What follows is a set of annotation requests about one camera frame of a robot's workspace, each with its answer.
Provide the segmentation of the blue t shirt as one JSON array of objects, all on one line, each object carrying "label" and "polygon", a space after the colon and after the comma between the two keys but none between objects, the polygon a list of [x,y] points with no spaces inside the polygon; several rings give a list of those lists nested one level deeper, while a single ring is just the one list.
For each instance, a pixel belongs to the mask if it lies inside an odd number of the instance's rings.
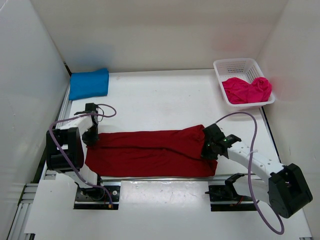
[{"label": "blue t shirt", "polygon": [[102,68],[91,72],[73,73],[70,77],[69,100],[81,100],[107,96],[109,91],[109,71]]}]

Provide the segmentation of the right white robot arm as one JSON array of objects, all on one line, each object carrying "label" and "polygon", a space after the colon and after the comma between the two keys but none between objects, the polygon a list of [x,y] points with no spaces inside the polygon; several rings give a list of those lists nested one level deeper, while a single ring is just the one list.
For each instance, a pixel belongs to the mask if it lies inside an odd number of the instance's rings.
[{"label": "right white robot arm", "polygon": [[226,157],[259,178],[249,185],[248,176],[235,173],[224,185],[209,186],[207,194],[213,201],[237,201],[242,196],[250,197],[250,191],[253,191],[257,200],[269,204],[276,214],[288,219],[313,200],[302,170],[296,164],[284,165],[251,152],[239,137],[224,135],[215,123],[204,128],[203,133],[201,156],[204,159]]}]

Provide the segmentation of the white plastic basket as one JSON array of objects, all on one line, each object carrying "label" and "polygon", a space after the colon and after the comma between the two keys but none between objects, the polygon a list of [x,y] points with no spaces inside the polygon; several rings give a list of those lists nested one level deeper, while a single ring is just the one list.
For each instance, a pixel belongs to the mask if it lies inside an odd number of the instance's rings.
[{"label": "white plastic basket", "polygon": [[213,67],[229,109],[256,109],[275,102],[272,85],[254,59],[220,59]]}]

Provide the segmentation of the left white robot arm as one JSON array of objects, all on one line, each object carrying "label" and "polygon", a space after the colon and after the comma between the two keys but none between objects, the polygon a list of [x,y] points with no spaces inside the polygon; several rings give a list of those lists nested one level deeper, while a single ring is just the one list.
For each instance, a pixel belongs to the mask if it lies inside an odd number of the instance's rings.
[{"label": "left white robot arm", "polygon": [[[105,190],[97,179],[82,177],[80,170],[85,163],[83,145],[93,146],[99,140],[98,108],[95,103],[87,103],[85,110],[76,112],[74,117],[51,123],[46,133],[47,168],[72,178],[80,191],[95,201],[104,197]],[[65,125],[56,127],[64,121]]]}]

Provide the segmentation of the aluminium frame rail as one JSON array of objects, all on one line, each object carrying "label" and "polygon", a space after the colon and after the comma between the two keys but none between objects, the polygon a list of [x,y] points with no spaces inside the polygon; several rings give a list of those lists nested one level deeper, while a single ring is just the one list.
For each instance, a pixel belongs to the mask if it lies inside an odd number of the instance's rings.
[{"label": "aluminium frame rail", "polygon": [[[177,70],[113,73],[109,80],[109,93],[73,101],[67,116],[84,108],[86,103],[101,104],[107,117],[99,126],[101,132],[132,132],[184,129],[193,125],[208,126],[218,122],[225,134],[234,134],[249,143],[254,123],[249,116],[227,116],[216,74],[213,70]],[[72,180],[58,174],[55,179],[66,181],[76,189]],[[126,177],[123,182],[205,182],[197,178]],[[35,199],[38,186],[32,187]],[[11,240],[37,240],[25,228],[34,200],[21,204],[14,219]]]}]

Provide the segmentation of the pink t shirt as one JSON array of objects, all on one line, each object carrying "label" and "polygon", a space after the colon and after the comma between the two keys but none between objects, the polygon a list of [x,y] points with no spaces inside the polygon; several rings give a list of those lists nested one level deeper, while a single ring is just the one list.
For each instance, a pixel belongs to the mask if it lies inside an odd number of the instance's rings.
[{"label": "pink t shirt", "polygon": [[238,77],[222,82],[227,99],[231,104],[252,104],[267,102],[272,93],[272,85],[265,77],[257,77],[248,83]]}]

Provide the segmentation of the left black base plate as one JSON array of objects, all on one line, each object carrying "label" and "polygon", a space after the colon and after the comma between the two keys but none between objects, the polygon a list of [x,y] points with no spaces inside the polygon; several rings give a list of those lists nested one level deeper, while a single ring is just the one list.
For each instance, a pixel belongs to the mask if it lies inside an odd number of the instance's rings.
[{"label": "left black base plate", "polygon": [[107,193],[98,188],[80,188],[77,187],[73,208],[75,210],[118,210],[120,204],[120,185],[105,185]]}]

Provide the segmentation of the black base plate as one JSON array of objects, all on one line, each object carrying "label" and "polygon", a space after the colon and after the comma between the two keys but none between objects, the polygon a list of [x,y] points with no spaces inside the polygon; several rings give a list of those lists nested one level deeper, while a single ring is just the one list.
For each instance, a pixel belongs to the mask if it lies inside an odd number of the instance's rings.
[{"label": "black base plate", "polygon": [[98,188],[80,188],[77,187],[73,208],[75,210],[118,210],[120,204],[120,185],[105,185],[107,193]]},{"label": "black base plate", "polygon": [[256,207],[248,195],[239,195],[234,183],[245,177],[242,173],[236,173],[226,179],[216,179],[208,183],[208,190],[211,212],[254,212]]}]

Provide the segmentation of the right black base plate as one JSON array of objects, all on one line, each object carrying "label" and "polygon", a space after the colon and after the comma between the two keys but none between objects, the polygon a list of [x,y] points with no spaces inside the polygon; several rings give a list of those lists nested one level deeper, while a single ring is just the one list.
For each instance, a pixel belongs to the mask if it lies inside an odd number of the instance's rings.
[{"label": "right black base plate", "polygon": [[245,177],[242,173],[236,173],[226,179],[216,179],[208,183],[208,190],[211,212],[254,212],[256,207],[248,195],[239,195],[234,183]]}]

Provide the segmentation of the dark red t shirt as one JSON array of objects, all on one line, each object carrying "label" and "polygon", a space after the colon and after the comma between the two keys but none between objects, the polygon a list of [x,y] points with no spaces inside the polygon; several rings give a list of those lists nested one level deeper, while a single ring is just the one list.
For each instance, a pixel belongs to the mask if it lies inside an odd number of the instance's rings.
[{"label": "dark red t shirt", "polygon": [[213,177],[215,159],[201,156],[203,125],[181,130],[101,133],[85,164],[105,177]]}]

